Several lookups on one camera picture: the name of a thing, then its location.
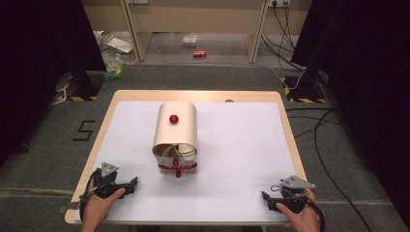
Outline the hazard-striped stand base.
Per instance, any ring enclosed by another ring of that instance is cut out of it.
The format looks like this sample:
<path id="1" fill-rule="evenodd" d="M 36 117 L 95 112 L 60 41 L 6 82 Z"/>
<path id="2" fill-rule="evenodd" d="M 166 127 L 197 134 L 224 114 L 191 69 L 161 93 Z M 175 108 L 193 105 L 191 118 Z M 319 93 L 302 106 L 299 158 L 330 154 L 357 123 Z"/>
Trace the hazard-striped stand base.
<path id="1" fill-rule="evenodd" d="M 284 76 L 280 79 L 284 95 L 290 102 L 325 103 L 315 83 L 307 86 L 299 76 Z"/>
<path id="2" fill-rule="evenodd" d="M 63 102 L 95 101 L 103 85 L 101 72 L 87 72 L 89 82 L 81 84 L 71 73 L 63 75 L 55 86 L 56 95 L 50 106 Z"/>

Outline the white cup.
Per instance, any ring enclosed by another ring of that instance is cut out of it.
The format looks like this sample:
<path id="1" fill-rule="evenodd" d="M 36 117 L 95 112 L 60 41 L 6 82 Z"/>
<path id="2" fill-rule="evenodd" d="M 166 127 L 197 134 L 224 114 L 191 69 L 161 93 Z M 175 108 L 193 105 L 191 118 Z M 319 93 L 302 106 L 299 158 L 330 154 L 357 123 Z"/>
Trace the white cup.
<path id="1" fill-rule="evenodd" d="M 183 157 L 183 158 L 192 158 L 196 155 L 196 148 L 194 146 L 191 146 L 190 144 L 179 144 L 178 145 L 178 153 Z"/>

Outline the person's left hand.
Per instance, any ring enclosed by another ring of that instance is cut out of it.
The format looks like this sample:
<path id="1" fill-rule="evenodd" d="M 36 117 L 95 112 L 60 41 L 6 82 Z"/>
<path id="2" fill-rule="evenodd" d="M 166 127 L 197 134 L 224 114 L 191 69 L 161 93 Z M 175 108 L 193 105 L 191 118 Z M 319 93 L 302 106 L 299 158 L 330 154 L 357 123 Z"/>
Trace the person's left hand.
<path id="1" fill-rule="evenodd" d="M 124 193 L 125 190 L 119 188 L 107 198 L 100 198 L 97 195 L 90 196 L 84 208 L 82 226 L 89 228 L 92 226 L 97 227 L 104 220 L 115 201 Z"/>

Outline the light wooden desk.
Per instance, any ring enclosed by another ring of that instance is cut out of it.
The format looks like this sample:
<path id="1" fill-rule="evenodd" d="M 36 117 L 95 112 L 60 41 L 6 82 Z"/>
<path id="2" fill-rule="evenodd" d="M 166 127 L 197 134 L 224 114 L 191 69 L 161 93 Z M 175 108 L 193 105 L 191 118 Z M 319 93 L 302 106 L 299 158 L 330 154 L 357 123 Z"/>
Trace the light wooden desk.
<path id="1" fill-rule="evenodd" d="M 260 37 L 279 35 L 285 25 L 298 36 L 312 0 L 290 0 L 269 8 L 269 0 L 80 0 L 95 31 L 127 31 L 134 56 L 145 59 L 158 32 L 241 34 L 248 60 L 256 61 Z"/>

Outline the green plastic bag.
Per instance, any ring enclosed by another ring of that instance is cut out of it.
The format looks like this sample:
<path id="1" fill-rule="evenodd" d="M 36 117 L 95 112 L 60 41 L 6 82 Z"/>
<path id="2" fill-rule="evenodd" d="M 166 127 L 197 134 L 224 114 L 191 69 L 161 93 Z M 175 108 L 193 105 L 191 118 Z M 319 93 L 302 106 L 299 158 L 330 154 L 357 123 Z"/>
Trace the green plastic bag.
<path id="1" fill-rule="evenodd" d="M 123 76 L 125 65 L 118 61 L 109 62 L 106 65 L 105 79 L 119 79 Z"/>

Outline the clear plastic food container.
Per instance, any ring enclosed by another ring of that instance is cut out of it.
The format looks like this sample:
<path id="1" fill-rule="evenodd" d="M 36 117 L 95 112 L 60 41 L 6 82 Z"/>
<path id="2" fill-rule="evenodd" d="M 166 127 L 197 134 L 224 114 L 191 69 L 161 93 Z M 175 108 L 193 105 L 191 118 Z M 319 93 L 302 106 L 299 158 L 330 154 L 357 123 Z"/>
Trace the clear plastic food container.
<path id="1" fill-rule="evenodd" d="M 196 35 L 185 35 L 182 39 L 183 47 L 196 47 L 198 46 L 200 38 Z"/>

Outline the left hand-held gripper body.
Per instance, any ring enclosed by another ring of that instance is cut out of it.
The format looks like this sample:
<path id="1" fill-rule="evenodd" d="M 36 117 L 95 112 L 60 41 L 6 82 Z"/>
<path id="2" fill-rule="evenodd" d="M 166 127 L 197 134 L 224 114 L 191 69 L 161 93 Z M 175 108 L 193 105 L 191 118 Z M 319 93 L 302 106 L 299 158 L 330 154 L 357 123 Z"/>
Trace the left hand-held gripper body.
<path id="1" fill-rule="evenodd" d="M 125 192 L 120 196 L 123 198 L 129 193 L 129 186 L 126 184 L 116 184 L 115 180 L 118 174 L 119 167 L 103 162 L 101 167 L 97 169 L 97 174 L 94 178 L 95 194 L 100 198 L 108 198 L 118 189 L 124 189 Z"/>

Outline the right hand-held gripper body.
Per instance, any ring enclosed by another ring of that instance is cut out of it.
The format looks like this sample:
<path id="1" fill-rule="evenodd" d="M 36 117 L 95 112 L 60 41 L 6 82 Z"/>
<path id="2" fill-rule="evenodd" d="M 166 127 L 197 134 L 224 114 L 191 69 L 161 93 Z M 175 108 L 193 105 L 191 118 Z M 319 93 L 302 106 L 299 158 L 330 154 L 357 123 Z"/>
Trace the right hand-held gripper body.
<path id="1" fill-rule="evenodd" d="M 308 202 L 306 189 L 315 188 L 315 184 L 293 175 L 279 181 L 277 189 L 281 194 L 281 198 L 274 198 L 273 202 L 281 203 L 293 213 L 299 214 Z"/>

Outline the beige bread box red knobs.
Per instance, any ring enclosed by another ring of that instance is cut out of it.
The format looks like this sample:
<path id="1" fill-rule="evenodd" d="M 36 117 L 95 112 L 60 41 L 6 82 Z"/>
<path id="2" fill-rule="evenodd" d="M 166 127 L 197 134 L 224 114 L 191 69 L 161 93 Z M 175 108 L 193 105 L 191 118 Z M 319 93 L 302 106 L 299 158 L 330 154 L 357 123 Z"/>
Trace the beige bread box red knobs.
<path id="1" fill-rule="evenodd" d="M 197 173 L 197 111 L 188 101 L 167 101 L 161 104 L 158 114 L 152 152 L 160 173 L 176 178 Z M 196 155 L 183 158 L 179 144 L 190 144 Z"/>

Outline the black curtain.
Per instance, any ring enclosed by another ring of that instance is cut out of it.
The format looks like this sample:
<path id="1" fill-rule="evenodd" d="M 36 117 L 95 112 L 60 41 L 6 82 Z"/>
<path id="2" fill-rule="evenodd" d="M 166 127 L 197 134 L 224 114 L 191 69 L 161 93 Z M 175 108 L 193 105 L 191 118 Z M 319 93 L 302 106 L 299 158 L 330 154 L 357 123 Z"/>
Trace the black curtain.
<path id="1" fill-rule="evenodd" d="M 292 60 L 328 75 L 361 155 L 410 229 L 410 0 L 311 0 Z"/>
<path id="2" fill-rule="evenodd" d="M 66 73 L 104 71 L 81 0 L 0 0 L 0 166 L 21 147 Z"/>

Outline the person's right hand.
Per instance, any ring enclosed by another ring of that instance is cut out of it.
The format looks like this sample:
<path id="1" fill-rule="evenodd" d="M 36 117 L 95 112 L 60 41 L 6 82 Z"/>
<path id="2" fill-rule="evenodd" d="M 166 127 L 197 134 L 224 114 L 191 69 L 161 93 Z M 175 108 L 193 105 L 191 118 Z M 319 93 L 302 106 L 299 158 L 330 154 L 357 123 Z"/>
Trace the person's right hand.
<path id="1" fill-rule="evenodd" d="M 290 211 L 285 205 L 277 203 L 277 207 L 281 213 L 288 217 L 289 222 L 285 226 L 317 226 L 320 227 L 320 216 L 315 209 L 309 204 L 306 204 L 304 209 L 295 214 Z"/>

